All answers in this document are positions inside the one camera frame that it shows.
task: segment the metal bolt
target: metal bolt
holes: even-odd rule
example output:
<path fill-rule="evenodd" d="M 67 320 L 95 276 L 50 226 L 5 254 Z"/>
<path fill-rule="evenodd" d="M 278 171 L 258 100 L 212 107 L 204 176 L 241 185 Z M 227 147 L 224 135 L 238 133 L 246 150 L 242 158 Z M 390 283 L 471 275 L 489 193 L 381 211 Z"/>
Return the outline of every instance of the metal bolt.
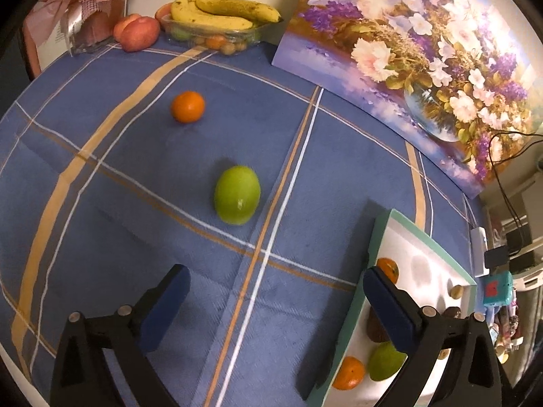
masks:
<path fill-rule="evenodd" d="M 130 315 L 132 313 L 132 306 L 129 306 L 127 304 L 125 304 L 124 306 L 121 306 L 118 310 L 117 310 L 117 313 L 121 316 L 121 317 L 126 317 L 126 315 Z"/>
<path fill-rule="evenodd" d="M 68 317 L 68 320 L 70 321 L 70 323 L 75 323 L 79 321 L 80 318 L 81 318 L 81 314 L 79 312 L 72 312 L 70 316 Z"/>
<path fill-rule="evenodd" d="M 423 307 L 423 314 L 426 315 L 427 317 L 435 317 L 437 313 L 438 312 L 431 306 Z"/>
<path fill-rule="evenodd" d="M 475 313 L 473 314 L 473 317 L 474 317 L 477 321 L 479 321 L 479 322 L 481 322 L 481 323 L 487 319 L 487 318 L 486 318 L 483 314 L 481 314 L 480 312 L 475 312 Z"/>

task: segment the power strip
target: power strip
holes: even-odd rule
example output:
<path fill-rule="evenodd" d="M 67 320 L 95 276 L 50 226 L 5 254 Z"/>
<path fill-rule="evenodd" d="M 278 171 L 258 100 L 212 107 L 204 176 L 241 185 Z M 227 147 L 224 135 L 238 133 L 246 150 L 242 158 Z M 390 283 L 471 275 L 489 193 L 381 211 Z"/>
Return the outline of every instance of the power strip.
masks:
<path fill-rule="evenodd" d="M 484 253 L 488 250 L 487 232 L 479 226 L 470 231 L 470 236 L 473 255 L 473 274 L 475 277 L 487 276 L 489 270 L 484 267 Z"/>

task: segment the clear plastic container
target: clear plastic container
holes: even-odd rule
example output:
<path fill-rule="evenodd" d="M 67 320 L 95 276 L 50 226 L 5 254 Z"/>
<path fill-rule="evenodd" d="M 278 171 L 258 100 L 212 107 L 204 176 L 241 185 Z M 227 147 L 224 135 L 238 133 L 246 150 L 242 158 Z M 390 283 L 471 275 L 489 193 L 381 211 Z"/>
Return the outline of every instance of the clear plastic container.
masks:
<path fill-rule="evenodd" d="M 226 30 L 209 26 L 181 23 L 170 15 L 161 18 L 161 25 L 172 43 L 182 43 L 189 47 L 201 45 L 218 50 L 224 55 L 235 55 L 258 44 L 262 31 L 267 25 L 246 30 Z"/>

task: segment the wire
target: wire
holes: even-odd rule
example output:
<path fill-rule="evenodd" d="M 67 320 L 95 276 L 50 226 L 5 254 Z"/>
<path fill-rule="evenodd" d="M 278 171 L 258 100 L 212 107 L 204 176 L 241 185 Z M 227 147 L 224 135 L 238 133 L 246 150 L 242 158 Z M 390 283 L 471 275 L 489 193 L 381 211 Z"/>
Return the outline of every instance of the wire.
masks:
<path fill-rule="evenodd" d="M 524 234 L 522 232 L 522 222 L 520 220 L 520 217 L 519 215 L 517 214 L 517 211 L 515 211 L 515 208 L 512 206 L 512 203 L 511 201 L 509 200 L 509 197 L 507 196 L 504 188 L 503 188 L 503 185 L 500 181 L 500 177 L 498 175 L 498 170 L 496 169 L 496 166 L 500 165 L 500 164 L 503 164 L 504 162 L 507 162 L 509 160 L 513 160 L 515 158 L 518 158 L 520 155 L 524 154 L 532 145 L 535 145 L 535 144 L 539 144 L 540 142 L 543 142 L 543 139 L 542 140 L 537 140 L 535 142 L 532 142 L 530 143 L 529 145 L 527 145 L 526 147 L 522 148 L 519 152 L 515 153 L 514 155 L 506 158 L 506 159 L 502 159 L 502 160 L 497 160 L 497 161 L 493 161 L 492 160 L 492 152 L 490 150 L 490 147 L 491 147 L 491 144 L 492 144 L 492 141 L 501 136 L 501 135 L 504 135 L 504 134 L 520 134 L 522 136 L 527 136 L 527 137 L 532 137 L 532 136 L 538 136 L 540 138 L 543 138 L 543 134 L 538 134 L 538 133 L 522 133 L 522 132 L 518 132 L 518 131 L 500 131 L 500 132 L 497 132 L 496 134 L 494 134 L 491 138 L 490 138 L 490 141 L 488 141 L 488 156 L 489 156 L 489 159 L 490 159 L 490 166 L 492 167 L 492 172 L 494 173 L 494 176 L 496 176 L 496 181 L 498 182 L 498 187 L 500 189 L 500 192 L 503 196 L 503 201 L 505 202 L 506 204 L 506 207 L 507 209 L 509 210 L 509 213 L 511 214 L 511 217 L 515 223 L 515 226 L 517 227 L 518 231 L 519 231 L 519 234 L 520 234 L 520 239 L 521 239 L 521 246 L 520 248 L 518 248 L 515 252 L 511 252 L 510 255 L 516 255 L 520 252 L 520 250 L 524 247 L 524 244 L 525 244 L 525 240 L 524 240 Z"/>

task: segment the painting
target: painting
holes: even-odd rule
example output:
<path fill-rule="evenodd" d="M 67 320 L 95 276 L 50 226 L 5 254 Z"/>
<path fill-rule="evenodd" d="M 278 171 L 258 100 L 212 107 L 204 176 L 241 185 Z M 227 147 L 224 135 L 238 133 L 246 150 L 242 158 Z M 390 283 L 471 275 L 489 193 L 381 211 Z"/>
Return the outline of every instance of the painting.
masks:
<path fill-rule="evenodd" d="M 543 119 L 541 78 L 487 0 L 300 0 L 273 64 L 381 120 L 469 197 Z"/>

